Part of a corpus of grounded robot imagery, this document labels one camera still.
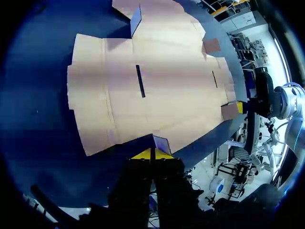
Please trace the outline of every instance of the cardboard sheet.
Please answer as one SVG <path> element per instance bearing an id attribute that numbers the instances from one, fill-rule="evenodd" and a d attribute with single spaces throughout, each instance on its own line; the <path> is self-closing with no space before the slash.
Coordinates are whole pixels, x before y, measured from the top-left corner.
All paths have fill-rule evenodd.
<path id="1" fill-rule="evenodd" d="M 235 100 L 225 59 L 202 53 L 204 29 L 171 0 L 135 2 L 113 1 L 135 12 L 132 39 L 75 39 L 68 99 L 88 156 L 147 134 L 174 153 L 238 115 L 225 106 Z M 156 9 L 181 23 L 158 21 Z"/>

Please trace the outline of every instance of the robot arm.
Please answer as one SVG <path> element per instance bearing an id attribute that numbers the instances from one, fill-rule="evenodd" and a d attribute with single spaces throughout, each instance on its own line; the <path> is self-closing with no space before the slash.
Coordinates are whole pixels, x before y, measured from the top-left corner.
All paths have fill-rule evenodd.
<path id="1" fill-rule="evenodd" d="M 298 163 L 290 177 L 280 187 L 280 190 L 285 192 L 305 162 L 305 89 L 296 83 L 287 83 L 274 89 L 266 68 L 256 69 L 255 73 L 257 97 L 250 99 L 246 109 L 269 119 L 290 118 L 285 133 L 285 143 L 297 156 Z M 272 152 L 267 144 L 264 148 L 267 153 Z M 272 167 L 272 154 L 270 156 L 270 167 Z"/>

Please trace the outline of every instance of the dark blue surface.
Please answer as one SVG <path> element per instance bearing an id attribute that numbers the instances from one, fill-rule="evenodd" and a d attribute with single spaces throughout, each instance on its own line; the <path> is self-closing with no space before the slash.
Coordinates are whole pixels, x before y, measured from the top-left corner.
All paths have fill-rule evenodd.
<path id="1" fill-rule="evenodd" d="M 187 4 L 183 5 L 187 11 L 193 9 L 195 17 L 200 15 L 197 18 L 203 22 L 206 39 L 219 39 L 222 51 L 215 56 L 226 57 L 238 99 L 244 100 L 242 70 L 230 40 L 213 17 L 192 2 Z M 77 33 L 128 38 L 130 26 L 112 12 L 111 1 L 52 1 L 42 12 L 30 12 L 25 19 L 0 75 L 0 146 L 11 175 L 22 192 L 30 194 L 30 186 L 37 184 L 62 207 L 86 207 L 89 202 L 106 205 L 122 161 L 153 145 L 148 135 L 85 156 L 67 101 L 66 72 Z M 186 167 L 193 167 L 227 140 L 242 120 L 241 116 L 222 123 L 175 156 Z"/>

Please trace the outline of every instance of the white cabinet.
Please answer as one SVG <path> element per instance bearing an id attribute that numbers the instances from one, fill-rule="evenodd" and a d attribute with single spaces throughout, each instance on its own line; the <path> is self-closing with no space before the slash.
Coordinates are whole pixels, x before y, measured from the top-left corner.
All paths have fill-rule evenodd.
<path id="1" fill-rule="evenodd" d="M 232 32 L 255 23 L 256 20 L 253 12 L 250 11 L 242 14 L 237 14 L 236 16 L 222 22 L 221 24 L 226 32 Z"/>
<path id="2" fill-rule="evenodd" d="M 248 12 L 248 13 L 244 13 L 241 15 L 237 15 L 237 17 L 232 18 L 231 20 L 233 21 L 233 23 L 239 23 L 241 21 L 246 21 L 249 19 L 254 18 L 253 12 Z"/>
<path id="3" fill-rule="evenodd" d="M 224 23 L 222 23 L 222 26 L 226 32 L 232 32 L 237 30 L 237 27 L 231 20 L 225 21 Z"/>

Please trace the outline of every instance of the cardboard flap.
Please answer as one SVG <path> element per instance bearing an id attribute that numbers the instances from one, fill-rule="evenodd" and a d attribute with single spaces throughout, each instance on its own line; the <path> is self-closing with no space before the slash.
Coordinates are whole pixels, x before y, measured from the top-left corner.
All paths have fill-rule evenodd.
<path id="1" fill-rule="evenodd" d="M 237 103 L 223 105 L 221 107 L 221 113 L 224 121 L 234 119 L 240 115 Z"/>

